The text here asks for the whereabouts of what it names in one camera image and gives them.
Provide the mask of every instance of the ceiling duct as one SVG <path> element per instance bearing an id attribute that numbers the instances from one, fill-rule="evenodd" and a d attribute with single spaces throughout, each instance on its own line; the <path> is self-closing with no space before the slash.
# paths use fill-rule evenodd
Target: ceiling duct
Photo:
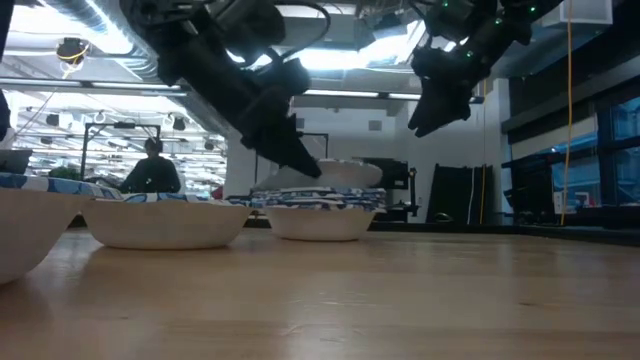
<path id="1" fill-rule="evenodd" d="M 68 16 L 85 25 L 92 33 L 101 36 L 124 35 L 133 44 L 133 49 L 116 60 L 122 66 L 144 82 L 161 82 L 157 77 L 158 64 L 156 54 L 146 43 L 135 34 L 127 23 L 117 0 L 41 0 L 42 3 L 54 8 L 59 13 Z M 217 119 L 217 112 L 199 95 L 189 94 L 187 97 L 172 98 L 172 101 L 184 106 L 194 119 L 207 131 L 223 136 L 228 133 L 226 123 Z"/>

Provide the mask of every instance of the table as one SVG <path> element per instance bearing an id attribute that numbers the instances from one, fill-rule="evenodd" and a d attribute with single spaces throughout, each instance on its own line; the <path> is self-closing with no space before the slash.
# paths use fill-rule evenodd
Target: table
<path id="1" fill-rule="evenodd" d="M 640 359 L 640 250 L 369 233 L 131 251 L 63 235 L 0 287 L 0 358 Z"/>

